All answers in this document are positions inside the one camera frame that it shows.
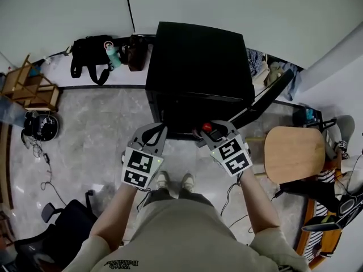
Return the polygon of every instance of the wooden stool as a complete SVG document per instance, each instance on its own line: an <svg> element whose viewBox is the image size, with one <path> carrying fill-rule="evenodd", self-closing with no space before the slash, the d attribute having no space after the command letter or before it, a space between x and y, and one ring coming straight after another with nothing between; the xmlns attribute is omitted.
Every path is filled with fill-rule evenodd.
<svg viewBox="0 0 363 272"><path fill-rule="evenodd" d="M325 162L324 138L317 129L273 128L266 138L246 137L246 142L265 141L264 165L271 181L282 184L318 174Z"/></svg>

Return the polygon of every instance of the marble floor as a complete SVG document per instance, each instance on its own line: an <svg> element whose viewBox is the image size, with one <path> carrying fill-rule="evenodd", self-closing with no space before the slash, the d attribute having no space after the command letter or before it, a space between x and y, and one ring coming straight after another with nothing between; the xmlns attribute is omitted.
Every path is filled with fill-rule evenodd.
<svg viewBox="0 0 363 272"><path fill-rule="evenodd" d="M262 136L271 128L291 125L293 108L272 104L255 122L240 131L245 136ZM59 103L61 130L58 137L43 143L52 165L52 183L65 202L77 199L85 203L84 194L89 189L96 191L91 203L94 213L99 215L111 200L121 179L121 154L134 131L153 122L144 90L134 89L89 89L66 90ZM20 140L21 128L14 127L11 138L10 177L14 209L11 222L17 239L25 239L42 233L46 228L41 218L43 207L51 202L62 207L51 186L45 191L40 184L49 179L47 165L43 159L33 156L32 150L24 147ZM263 171L263 146L251 144L255 172ZM197 148L194 142L167 140L163 152L166 170L173 183L190 172L196 176L196 192L204 194L220 211L226 201L227 189L235 182L209 156L205 146ZM272 198L278 186L266 177L259 178L263 188ZM138 192L124 240L130 239L135 228L136 206L145 193ZM293 246L301 225L304 200L295 195L283 194L273 200L281 221L282 230ZM231 223L246 215L242 191L235 186L230 194L230 203L223 214L224 222ZM249 218L246 217L231 230L236 238L246 244L253 239L248 233Z"/></svg>

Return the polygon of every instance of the black chair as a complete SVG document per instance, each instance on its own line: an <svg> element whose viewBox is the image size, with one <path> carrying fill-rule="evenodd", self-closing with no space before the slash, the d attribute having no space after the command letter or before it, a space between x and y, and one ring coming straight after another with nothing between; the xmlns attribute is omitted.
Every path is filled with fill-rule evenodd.
<svg viewBox="0 0 363 272"><path fill-rule="evenodd" d="M51 203L43 208L41 216L46 223L54 214L60 215L40 235L15 242L20 272L64 269L71 263L97 220L89 201L92 194L86 193L87 207L74 199L64 209L55 209Z"/></svg>

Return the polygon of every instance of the wrist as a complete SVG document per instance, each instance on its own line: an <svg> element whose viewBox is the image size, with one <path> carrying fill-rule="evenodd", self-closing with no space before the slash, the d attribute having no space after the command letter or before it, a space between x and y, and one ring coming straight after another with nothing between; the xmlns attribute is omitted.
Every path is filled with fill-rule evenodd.
<svg viewBox="0 0 363 272"><path fill-rule="evenodd" d="M254 171L252 170L252 167L250 167L243 171L243 174L240 177L239 182L243 183L243 182L248 181L253 178L255 178L255 174L254 174Z"/></svg>
<svg viewBox="0 0 363 272"><path fill-rule="evenodd" d="M129 195L136 195L137 193L137 188L135 188L132 185L126 184L126 183L121 183L121 186L119 187L119 191L122 192L123 194L129 194Z"/></svg>

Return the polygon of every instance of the teal water bottle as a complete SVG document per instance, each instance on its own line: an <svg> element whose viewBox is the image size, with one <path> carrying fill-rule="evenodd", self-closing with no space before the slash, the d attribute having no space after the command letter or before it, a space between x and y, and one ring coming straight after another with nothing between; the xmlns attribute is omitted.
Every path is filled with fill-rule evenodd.
<svg viewBox="0 0 363 272"><path fill-rule="evenodd" d="M117 55L115 48L113 47L113 43L111 41L106 41L103 46L106 50L109 60L111 61L112 66L114 68L119 67L121 65L121 61L119 56Z"/></svg>

